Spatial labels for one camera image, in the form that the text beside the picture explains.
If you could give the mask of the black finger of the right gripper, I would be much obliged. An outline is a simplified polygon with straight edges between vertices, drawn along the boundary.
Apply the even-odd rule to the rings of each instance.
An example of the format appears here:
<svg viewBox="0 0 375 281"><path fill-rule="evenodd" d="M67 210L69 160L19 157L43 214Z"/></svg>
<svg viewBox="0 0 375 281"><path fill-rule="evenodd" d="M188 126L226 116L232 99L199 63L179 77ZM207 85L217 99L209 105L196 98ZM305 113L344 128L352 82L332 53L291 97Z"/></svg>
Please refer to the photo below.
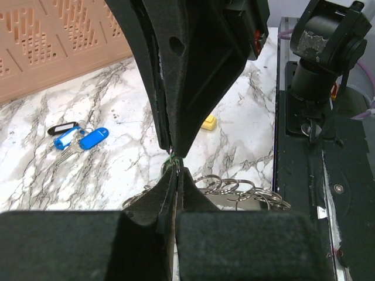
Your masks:
<svg viewBox="0 0 375 281"><path fill-rule="evenodd" d="M107 0L137 63L152 110L159 147L169 151L171 136L161 75L159 45L143 1Z"/></svg>
<svg viewBox="0 0 375 281"><path fill-rule="evenodd" d="M145 1L153 28L149 96L159 145L185 157L245 59L224 1Z"/></svg>

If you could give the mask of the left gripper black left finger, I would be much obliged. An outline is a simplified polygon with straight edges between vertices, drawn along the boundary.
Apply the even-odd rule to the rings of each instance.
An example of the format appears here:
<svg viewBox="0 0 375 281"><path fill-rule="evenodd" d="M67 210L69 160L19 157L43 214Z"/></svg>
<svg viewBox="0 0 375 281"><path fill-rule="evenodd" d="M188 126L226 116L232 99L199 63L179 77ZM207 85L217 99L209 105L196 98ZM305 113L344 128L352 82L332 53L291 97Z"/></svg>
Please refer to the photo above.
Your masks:
<svg viewBox="0 0 375 281"><path fill-rule="evenodd" d="M178 174L122 211L1 214L2 280L171 280Z"/></svg>

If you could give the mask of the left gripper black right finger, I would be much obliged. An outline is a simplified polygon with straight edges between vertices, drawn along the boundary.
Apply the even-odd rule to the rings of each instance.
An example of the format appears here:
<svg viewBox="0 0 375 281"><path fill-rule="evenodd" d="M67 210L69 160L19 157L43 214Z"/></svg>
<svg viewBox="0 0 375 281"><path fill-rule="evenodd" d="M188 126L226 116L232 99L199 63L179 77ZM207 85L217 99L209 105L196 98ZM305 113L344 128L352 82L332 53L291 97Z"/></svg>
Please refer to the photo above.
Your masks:
<svg viewBox="0 0 375 281"><path fill-rule="evenodd" d="M222 211L190 171L178 181L181 280L332 280L318 231L293 211Z"/></svg>

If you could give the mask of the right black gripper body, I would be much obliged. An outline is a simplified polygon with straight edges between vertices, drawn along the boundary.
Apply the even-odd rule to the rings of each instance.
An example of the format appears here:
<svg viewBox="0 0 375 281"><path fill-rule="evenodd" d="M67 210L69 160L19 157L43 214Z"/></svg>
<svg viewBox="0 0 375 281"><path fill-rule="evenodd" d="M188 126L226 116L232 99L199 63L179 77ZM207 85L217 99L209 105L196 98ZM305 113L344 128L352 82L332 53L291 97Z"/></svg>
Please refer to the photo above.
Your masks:
<svg viewBox="0 0 375 281"><path fill-rule="evenodd" d="M226 1L224 17L248 60L257 60L269 35L267 0Z"/></svg>

